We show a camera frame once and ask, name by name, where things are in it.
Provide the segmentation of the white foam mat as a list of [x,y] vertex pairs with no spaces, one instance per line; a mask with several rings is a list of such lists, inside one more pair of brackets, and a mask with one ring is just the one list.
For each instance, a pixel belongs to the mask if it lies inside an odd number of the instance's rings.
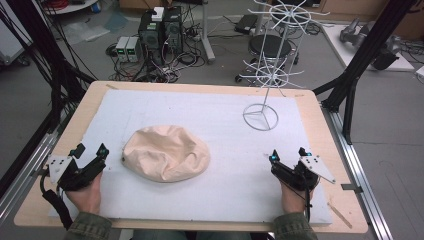
[[[83,135],[85,166],[99,146],[109,151],[101,179],[101,213],[113,219],[270,222],[281,213],[280,184],[269,155],[294,167],[300,148],[310,146],[295,99],[265,99],[267,116],[256,111],[260,96],[109,90]],[[178,125],[203,140],[211,161],[201,175],[158,183],[122,163],[131,135],[155,125]]]

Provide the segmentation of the wooden stick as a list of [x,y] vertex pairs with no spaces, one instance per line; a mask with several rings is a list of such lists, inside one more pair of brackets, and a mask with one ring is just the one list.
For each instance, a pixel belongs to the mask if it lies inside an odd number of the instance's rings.
[[349,228],[352,229],[353,225],[348,221],[348,219],[330,202],[327,202],[328,207],[334,212],[335,215]]

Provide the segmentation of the black computer tower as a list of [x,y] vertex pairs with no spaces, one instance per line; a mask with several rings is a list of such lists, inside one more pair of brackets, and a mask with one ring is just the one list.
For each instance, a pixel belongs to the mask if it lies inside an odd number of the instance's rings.
[[163,18],[165,42],[168,50],[180,54],[183,52],[182,11],[180,6],[166,8]]
[[153,60],[156,65],[162,66],[162,23],[153,21],[152,17],[154,15],[155,12],[153,10],[148,10],[142,15],[140,25],[138,27],[138,35],[143,50],[143,56],[149,60]]

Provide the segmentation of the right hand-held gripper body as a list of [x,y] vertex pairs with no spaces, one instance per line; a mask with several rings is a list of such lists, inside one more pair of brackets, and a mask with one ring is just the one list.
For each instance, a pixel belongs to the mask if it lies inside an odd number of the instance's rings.
[[336,179],[319,156],[303,156],[290,168],[281,161],[271,164],[271,172],[281,182],[297,191],[313,190],[320,178],[335,184]]

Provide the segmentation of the black metal frame strut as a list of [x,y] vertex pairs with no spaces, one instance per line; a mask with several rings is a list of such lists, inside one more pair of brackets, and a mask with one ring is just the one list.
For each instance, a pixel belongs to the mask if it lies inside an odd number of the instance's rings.
[[346,101],[342,136],[349,145],[352,144],[351,126],[357,83],[383,44],[417,1],[389,0],[369,35],[341,75],[313,90],[315,95],[331,90],[328,98],[322,102],[322,106],[330,112],[338,112],[340,104]]
[[86,91],[82,82],[91,84],[96,81],[94,75],[82,72],[78,67],[67,61],[54,39],[53,33],[47,27],[42,15],[32,0],[6,0],[18,21],[22,24],[32,40],[32,44],[47,62],[44,67],[37,59],[34,49],[30,47],[16,31],[4,11],[0,10],[0,20],[17,38],[21,46],[27,51],[33,62],[48,85],[51,87],[52,110],[48,113],[36,132],[27,142],[18,157],[0,179],[0,198],[3,198],[24,165],[29,161],[30,154],[46,133],[51,133],[60,124],[60,113],[67,103],[76,103],[82,100]]

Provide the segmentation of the flat black box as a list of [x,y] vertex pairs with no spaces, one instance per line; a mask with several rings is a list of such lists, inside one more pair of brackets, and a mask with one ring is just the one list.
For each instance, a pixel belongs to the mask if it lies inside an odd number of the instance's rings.
[[235,25],[234,30],[238,33],[249,34],[255,28],[257,16],[255,14],[244,15]]

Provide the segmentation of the beige cloth hat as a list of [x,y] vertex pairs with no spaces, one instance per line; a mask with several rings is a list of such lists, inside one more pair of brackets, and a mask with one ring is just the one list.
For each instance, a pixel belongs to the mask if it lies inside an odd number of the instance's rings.
[[133,133],[122,151],[122,164],[160,183],[178,182],[202,174],[209,166],[208,145],[186,128],[150,126]]

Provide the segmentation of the person's right hand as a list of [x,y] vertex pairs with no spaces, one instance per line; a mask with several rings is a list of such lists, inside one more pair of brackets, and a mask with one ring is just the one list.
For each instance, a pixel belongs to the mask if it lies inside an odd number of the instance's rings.
[[306,210],[306,192],[291,189],[287,184],[281,184],[281,206],[285,214],[304,213]]

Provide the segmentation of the person's left hand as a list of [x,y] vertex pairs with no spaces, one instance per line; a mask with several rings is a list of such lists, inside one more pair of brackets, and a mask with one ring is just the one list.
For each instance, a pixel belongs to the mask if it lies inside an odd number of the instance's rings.
[[98,215],[101,205],[101,178],[99,173],[91,184],[78,191],[67,191],[66,195],[80,212]]

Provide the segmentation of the aluminium rail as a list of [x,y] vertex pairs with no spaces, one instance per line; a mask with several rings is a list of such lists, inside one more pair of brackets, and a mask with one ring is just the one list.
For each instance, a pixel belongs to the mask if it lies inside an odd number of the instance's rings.
[[394,240],[356,150],[342,134],[342,117],[339,113],[332,113],[325,108],[322,109],[322,112],[339,150],[351,184],[361,186],[363,189],[361,194],[355,195],[359,200],[359,205],[363,210],[367,225],[371,228],[377,240]]
[[47,156],[57,144],[73,112],[63,111],[56,125],[53,124],[52,115],[52,112],[47,114],[0,179],[0,225],[8,218],[33,178],[38,175],[42,164],[46,162]]

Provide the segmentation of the grey bench power supply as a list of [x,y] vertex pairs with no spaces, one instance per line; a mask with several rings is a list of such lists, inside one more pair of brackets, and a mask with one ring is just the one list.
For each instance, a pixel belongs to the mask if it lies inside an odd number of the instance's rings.
[[120,37],[117,44],[116,44],[115,50],[116,50],[118,59],[121,62],[127,62],[128,61],[128,56],[127,56],[127,53],[126,53],[126,46],[127,46],[128,41],[129,41],[128,37]]
[[126,53],[130,62],[138,62],[141,58],[141,45],[138,37],[130,37],[126,45]]

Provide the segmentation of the white side table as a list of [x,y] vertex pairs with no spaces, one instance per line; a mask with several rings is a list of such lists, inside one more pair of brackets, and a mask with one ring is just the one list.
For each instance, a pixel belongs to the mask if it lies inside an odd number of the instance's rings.
[[[326,38],[332,44],[333,50],[336,52],[344,67],[351,62],[356,53],[356,49],[351,43],[343,43],[339,39],[340,32],[345,27],[346,24],[323,28]],[[387,71],[411,72],[414,70],[414,67],[400,53],[397,53],[396,56],[398,59],[387,68]]]

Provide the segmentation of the metal bracket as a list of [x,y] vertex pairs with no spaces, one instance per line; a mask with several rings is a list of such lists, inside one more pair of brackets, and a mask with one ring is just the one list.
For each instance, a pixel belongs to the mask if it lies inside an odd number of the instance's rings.
[[363,189],[361,186],[357,186],[355,184],[342,184],[341,185],[342,189],[344,191],[348,191],[351,190],[353,191],[355,194],[361,194],[363,192]]

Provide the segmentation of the grey table leg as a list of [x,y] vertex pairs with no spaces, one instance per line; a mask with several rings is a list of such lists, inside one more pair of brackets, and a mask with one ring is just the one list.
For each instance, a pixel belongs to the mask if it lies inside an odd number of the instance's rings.
[[213,64],[215,62],[216,57],[208,38],[208,0],[201,0],[201,1],[202,1],[201,42],[206,54],[207,63]]

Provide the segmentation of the black round stool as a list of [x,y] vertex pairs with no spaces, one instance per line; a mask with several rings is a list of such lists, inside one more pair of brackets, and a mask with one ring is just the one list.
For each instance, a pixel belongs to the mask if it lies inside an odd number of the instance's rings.
[[235,76],[235,82],[246,80],[250,85],[282,86],[292,75],[286,71],[290,43],[275,35],[258,35],[248,43],[253,58],[244,62],[245,69]]

